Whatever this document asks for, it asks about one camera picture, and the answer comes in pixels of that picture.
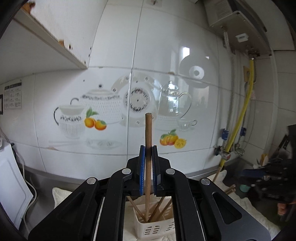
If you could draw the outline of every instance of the yellow gas hose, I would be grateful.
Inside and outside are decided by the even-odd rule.
[[[239,115],[239,118],[238,118],[237,123],[235,125],[235,128],[234,128],[233,132],[231,133],[230,139],[229,139],[229,141],[227,143],[227,146],[225,148],[226,152],[230,151],[230,148],[231,148],[231,146],[232,146],[232,144],[233,144],[233,142],[235,140],[235,137],[236,137],[236,135],[237,135],[237,133],[239,131],[239,128],[240,128],[240,126],[242,124],[242,120],[244,118],[244,114],[245,114],[245,112],[247,110],[249,101],[251,99],[251,94],[252,94],[253,85],[254,85],[254,61],[252,59],[250,59],[250,76],[249,76],[248,84],[249,84],[249,87],[248,87],[247,95],[246,95],[246,97],[244,99],[244,105],[243,105],[242,110],[240,112],[240,115]],[[216,175],[215,175],[215,177],[213,179],[213,182],[216,180],[216,178],[217,178],[219,172],[221,171],[222,167],[224,166],[225,162],[226,162],[226,160],[222,158],[221,162],[220,162],[220,167],[219,167],[219,169],[218,169],[218,171],[217,171],[217,173],[216,173]]]

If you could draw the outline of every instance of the instruction label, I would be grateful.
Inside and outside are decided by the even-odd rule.
[[[22,83],[4,87],[4,109],[22,108]]]

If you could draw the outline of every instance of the white plastic basket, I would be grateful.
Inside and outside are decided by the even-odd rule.
[[[156,218],[166,204],[169,202],[170,198],[165,198],[158,208],[154,217]],[[153,212],[157,202],[150,203],[150,211]],[[144,214],[145,212],[145,204],[137,205],[139,210]],[[175,232],[175,222],[173,218],[173,207],[172,205],[168,207],[168,209],[164,212],[164,214],[160,217],[159,221],[151,222],[151,223],[143,223],[143,219],[141,216],[133,209],[134,212],[134,228],[137,239],[140,240],[149,240],[155,239],[162,236],[166,236]]]

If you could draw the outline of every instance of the teapot handle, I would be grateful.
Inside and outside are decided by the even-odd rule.
[[[58,107],[54,110],[54,120],[56,122],[57,125],[59,125],[59,123],[57,122],[56,118],[55,118],[55,112],[57,111]]]
[[[73,98],[73,99],[70,101],[70,104],[72,104],[72,101],[73,101],[73,100],[77,100],[77,101],[79,101],[78,98]]]
[[[182,95],[187,95],[187,96],[189,97],[189,99],[190,99],[190,105],[189,105],[189,108],[188,108],[188,110],[189,110],[190,107],[191,107],[191,104],[192,104],[192,97],[191,97],[191,95],[190,95],[188,92],[183,92],[181,95],[178,96],[178,98],[180,98]]]

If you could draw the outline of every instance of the water heater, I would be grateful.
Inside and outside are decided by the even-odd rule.
[[[260,18],[243,0],[204,0],[210,27],[223,36],[226,29],[235,49],[253,55],[271,54],[267,31]]]

